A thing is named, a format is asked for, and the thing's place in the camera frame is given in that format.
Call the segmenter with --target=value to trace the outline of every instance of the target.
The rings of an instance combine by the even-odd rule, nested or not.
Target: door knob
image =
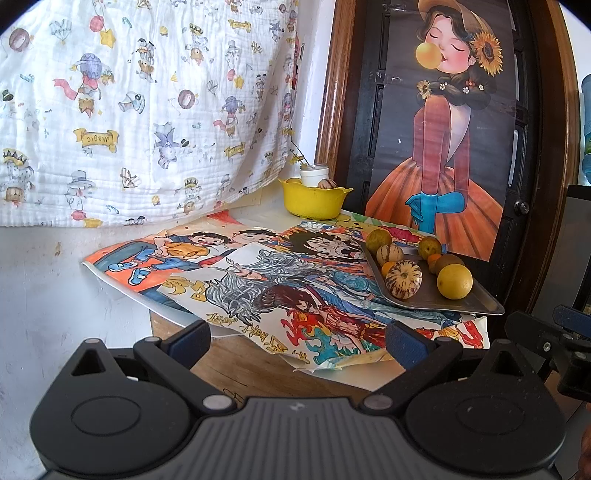
[[[530,204],[527,202],[523,202],[522,200],[517,200],[515,202],[515,213],[517,215],[527,215],[530,212]]]

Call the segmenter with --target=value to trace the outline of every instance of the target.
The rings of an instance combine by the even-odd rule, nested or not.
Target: white container
[[[329,166],[326,163],[314,163],[300,166],[301,182],[306,187],[317,187],[320,180],[329,177]]]

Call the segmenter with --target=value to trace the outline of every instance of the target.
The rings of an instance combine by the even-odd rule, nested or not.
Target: door frame
[[[346,183],[361,82],[368,0],[336,0],[316,161]],[[509,291],[508,312],[531,312],[550,265],[560,230],[568,185],[577,183],[580,160],[579,87],[573,49],[557,0],[526,0],[540,65],[540,147],[534,195],[524,241]],[[493,337],[504,321],[492,322]]]

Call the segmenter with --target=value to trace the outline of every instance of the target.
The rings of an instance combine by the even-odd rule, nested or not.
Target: striped melon
[[[404,258],[404,252],[397,245],[384,245],[378,248],[375,258],[379,266],[383,267],[388,262],[400,262]]]
[[[406,300],[421,288],[423,272],[415,262],[401,260],[386,275],[386,287],[393,297]]]

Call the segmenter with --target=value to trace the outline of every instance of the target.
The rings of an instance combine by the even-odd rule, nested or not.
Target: white cloth
[[[1,38],[0,224],[205,215],[288,157],[297,7],[41,0]]]

